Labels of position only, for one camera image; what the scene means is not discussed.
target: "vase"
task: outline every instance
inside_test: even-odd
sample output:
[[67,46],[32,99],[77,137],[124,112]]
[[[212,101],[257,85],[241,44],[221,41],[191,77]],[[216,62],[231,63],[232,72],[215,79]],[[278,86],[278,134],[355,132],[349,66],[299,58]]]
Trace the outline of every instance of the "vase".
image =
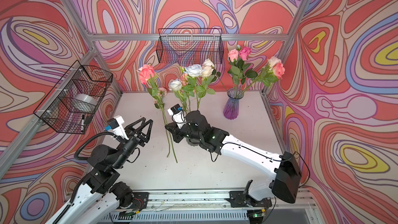
[[229,99],[224,107],[224,117],[236,119],[239,114],[239,101],[244,95],[243,91],[239,88],[231,88],[228,90],[227,95]]

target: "black wire basket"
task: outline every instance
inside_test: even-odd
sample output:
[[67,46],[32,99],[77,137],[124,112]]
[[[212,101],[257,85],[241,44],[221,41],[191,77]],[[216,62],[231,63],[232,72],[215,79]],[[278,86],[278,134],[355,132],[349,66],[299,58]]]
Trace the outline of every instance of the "black wire basket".
[[156,48],[159,63],[180,66],[202,64],[209,58],[222,64],[224,43],[221,28],[161,28]]
[[48,93],[33,113],[56,132],[84,134],[105,97],[112,79],[112,73],[102,68],[80,65],[66,86],[57,89],[61,92],[50,106],[45,110],[38,110],[49,96],[50,93]]

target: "black mesh basket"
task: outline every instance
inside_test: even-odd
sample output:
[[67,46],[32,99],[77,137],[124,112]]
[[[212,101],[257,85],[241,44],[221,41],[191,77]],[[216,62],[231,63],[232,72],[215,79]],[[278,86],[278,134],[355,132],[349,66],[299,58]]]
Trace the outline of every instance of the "black mesh basket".
[[56,99],[44,110],[33,112],[56,132],[84,134],[111,85],[111,72],[80,65]]
[[209,58],[222,64],[224,44],[220,28],[161,28],[156,53],[159,63],[202,64]]

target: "white work surface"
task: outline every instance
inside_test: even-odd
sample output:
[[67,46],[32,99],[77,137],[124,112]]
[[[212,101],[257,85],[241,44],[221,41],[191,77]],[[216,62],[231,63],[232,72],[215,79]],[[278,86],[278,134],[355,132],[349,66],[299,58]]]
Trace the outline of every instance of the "white work surface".
[[[227,100],[226,92],[206,95],[199,110],[212,127],[223,129],[257,148],[281,154],[260,93],[245,93],[240,101],[239,116],[234,120],[228,120],[222,114]],[[196,110],[196,100],[191,102],[191,110]],[[180,101],[169,93],[164,103],[165,108],[170,108]],[[171,116],[165,112],[168,122],[172,122]],[[190,146],[185,139],[179,144],[173,142],[178,163],[172,151],[166,157],[168,145],[162,112],[155,108],[149,93],[124,93],[114,115],[123,117],[123,127],[141,117],[153,120],[149,142],[144,147],[138,146],[141,155],[137,161],[126,162],[122,169],[117,170],[120,173],[118,181],[125,182],[132,190],[242,188],[247,181],[264,177],[255,168],[231,157],[220,155],[216,162],[212,162],[208,151]],[[118,142],[106,136],[103,144],[116,148]],[[131,155],[130,161],[136,155],[137,151]]]

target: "colorful wallpaper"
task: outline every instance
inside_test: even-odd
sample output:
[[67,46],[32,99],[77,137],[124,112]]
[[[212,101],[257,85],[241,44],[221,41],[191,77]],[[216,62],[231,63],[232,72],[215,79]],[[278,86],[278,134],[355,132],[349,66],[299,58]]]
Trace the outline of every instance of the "colorful wallpaper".
[[[96,45],[102,53],[109,68],[114,74],[116,81],[122,91],[141,91],[146,90],[141,84],[137,69],[143,64],[152,64],[155,72],[159,75],[158,83],[162,87],[167,87],[169,81],[181,76],[179,65],[159,63],[156,54],[156,44],[154,41],[97,41]],[[280,49],[281,41],[241,41],[224,42],[224,62],[216,64],[217,71],[220,71],[221,80],[227,89],[232,87],[232,77],[227,71],[231,65],[227,61],[228,50],[236,48],[239,44],[252,48],[247,62],[258,71],[266,63],[267,59],[274,56]],[[213,82],[210,87],[214,90],[225,91],[219,80]],[[262,84],[255,83],[252,89],[262,89]]]
[[[59,0],[1,0],[0,152],[66,69],[86,52]],[[62,206],[86,167],[74,161],[73,153],[102,131],[115,95],[110,88],[85,135],[58,134],[48,126],[37,132],[0,180],[0,223],[44,223]]]
[[93,33],[157,33],[221,27],[224,33],[286,33],[300,0],[72,0]]
[[284,78],[267,92],[328,224],[398,223],[397,9],[398,0],[312,0]]

